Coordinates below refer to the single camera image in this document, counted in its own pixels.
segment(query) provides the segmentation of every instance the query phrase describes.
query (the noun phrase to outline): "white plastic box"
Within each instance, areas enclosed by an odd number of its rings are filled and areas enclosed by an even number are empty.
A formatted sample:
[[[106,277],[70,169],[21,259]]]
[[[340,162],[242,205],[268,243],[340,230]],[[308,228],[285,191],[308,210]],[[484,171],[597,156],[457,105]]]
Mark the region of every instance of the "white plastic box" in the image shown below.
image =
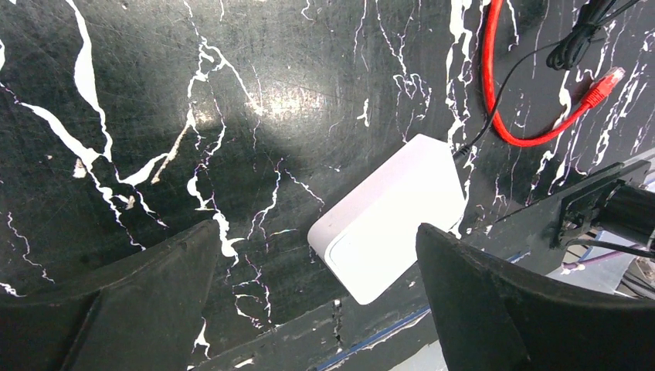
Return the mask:
[[[325,213],[307,240],[366,305],[416,261],[419,224],[449,230],[465,206],[450,147],[419,134]]]

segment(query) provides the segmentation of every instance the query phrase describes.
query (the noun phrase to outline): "power cord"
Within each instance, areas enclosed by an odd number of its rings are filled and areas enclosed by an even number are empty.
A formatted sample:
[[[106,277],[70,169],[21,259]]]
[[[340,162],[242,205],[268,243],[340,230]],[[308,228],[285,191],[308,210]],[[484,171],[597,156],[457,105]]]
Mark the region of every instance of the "power cord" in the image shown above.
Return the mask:
[[[582,245],[582,244],[595,246],[595,247],[604,247],[606,249],[620,251],[622,253],[637,255],[638,257],[649,257],[650,259],[655,259],[655,252],[651,250],[646,250],[646,251],[638,250],[634,247],[623,246],[616,243],[610,243],[605,241],[574,239],[574,240],[569,240],[564,245],[564,247],[569,247],[573,245]]]
[[[484,126],[476,137],[466,145],[463,145],[453,155],[455,163],[461,163],[470,154],[473,146],[489,131],[491,124],[497,133],[509,144],[518,147],[533,147],[542,145],[553,138],[560,135],[569,126],[575,123],[586,111],[594,108],[601,101],[603,101],[612,92],[612,89],[621,81],[625,71],[621,68],[611,69],[603,78],[589,88],[587,94],[582,98],[580,106],[573,112],[566,120],[562,122],[556,129],[549,131],[546,134],[539,135],[536,138],[521,139],[513,136],[505,127],[500,114],[497,112],[498,104],[501,100],[501,95],[504,91],[511,74],[517,69],[518,65],[525,61],[533,54],[547,49],[552,46],[557,46],[548,56],[547,64],[556,70],[571,69],[578,65],[586,50],[592,43],[600,40],[592,40],[594,34],[607,22],[617,17],[622,12],[625,12],[630,6],[635,5],[639,0],[629,0],[624,6],[617,9],[611,15],[605,14],[612,8],[617,0],[591,0],[588,4],[581,7],[578,21],[571,34],[563,40],[543,46],[529,53],[527,56],[521,58],[514,64],[510,72],[505,77],[498,91],[497,97],[495,96],[495,81],[494,81],[494,45],[496,39],[496,31],[498,28],[498,19],[501,13],[503,0],[492,0],[489,12],[487,15],[487,26],[484,34],[484,45],[482,55],[482,77],[483,77],[483,93],[487,104],[489,114],[484,123]]]

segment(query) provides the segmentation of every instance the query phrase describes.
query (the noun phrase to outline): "red cable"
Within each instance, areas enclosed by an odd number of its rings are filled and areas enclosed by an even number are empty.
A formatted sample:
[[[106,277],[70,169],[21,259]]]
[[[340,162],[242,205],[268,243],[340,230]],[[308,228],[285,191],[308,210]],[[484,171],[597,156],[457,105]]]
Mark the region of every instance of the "red cable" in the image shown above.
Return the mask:
[[[496,42],[498,18],[501,14],[502,6],[503,0],[491,0],[489,14],[487,16],[487,28],[484,32],[484,44],[482,49],[482,88],[484,100],[487,103],[488,114],[491,113],[491,111],[494,109],[494,105],[496,104],[496,88],[494,82],[494,44]],[[498,135],[500,135],[501,138],[503,138],[507,143],[511,145],[516,145],[518,147],[534,147],[536,145],[543,145],[544,143],[557,137],[560,133],[571,126],[571,124],[578,120],[580,116],[582,116],[586,111],[594,106],[594,104],[588,102],[586,99],[583,99],[580,107],[578,107],[578,109],[575,110],[573,114],[567,117],[566,120],[564,120],[564,122],[562,122],[562,124],[559,125],[556,129],[530,139],[516,138],[509,131],[507,131],[500,113],[496,113],[494,116],[494,128],[496,129]]]

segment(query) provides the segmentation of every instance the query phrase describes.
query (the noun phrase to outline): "black marble surface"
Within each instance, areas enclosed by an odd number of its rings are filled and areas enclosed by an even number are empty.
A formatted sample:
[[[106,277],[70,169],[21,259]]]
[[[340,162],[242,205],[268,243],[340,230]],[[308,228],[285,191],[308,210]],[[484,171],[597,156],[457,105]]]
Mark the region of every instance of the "black marble surface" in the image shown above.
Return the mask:
[[[507,2],[497,77],[565,36],[583,3]],[[344,297],[307,231],[413,135],[456,148],[477,133],[482,7],[0,0],[0,294],[29,295],[213,218],[225,256],[196,359]],[[460,173],[468,206],[455,232],[653,147],[654,15],[639,2],[568,73],[545,54],[519,68],[501,112],[525,135],[590,77],[621,66],[626,78],[548,145],[488,135]]]

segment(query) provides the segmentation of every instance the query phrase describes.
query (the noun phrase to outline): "purple cable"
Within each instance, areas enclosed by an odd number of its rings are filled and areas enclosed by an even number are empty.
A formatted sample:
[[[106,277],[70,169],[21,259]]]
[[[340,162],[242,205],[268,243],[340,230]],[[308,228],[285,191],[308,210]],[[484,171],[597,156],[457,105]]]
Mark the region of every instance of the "purple cable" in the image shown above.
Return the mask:
[[[573,262],[573,263],[563,263],[562,267],[564,267],[566,269],[575,269],[580,264],[584,264],[585,266],[590,265],[590,264],[597,264],[597,263],[600,263],[601,261],[612,259],[613,257],[618,257],[621,254],[623,254],[623,253],[620,252],[620,251],[612,251],[611,253],[603,254],[603,255],[600,255],[598,257],[592,257],[590,259],[583,260],[583,261],[576,261],[576,262]]]

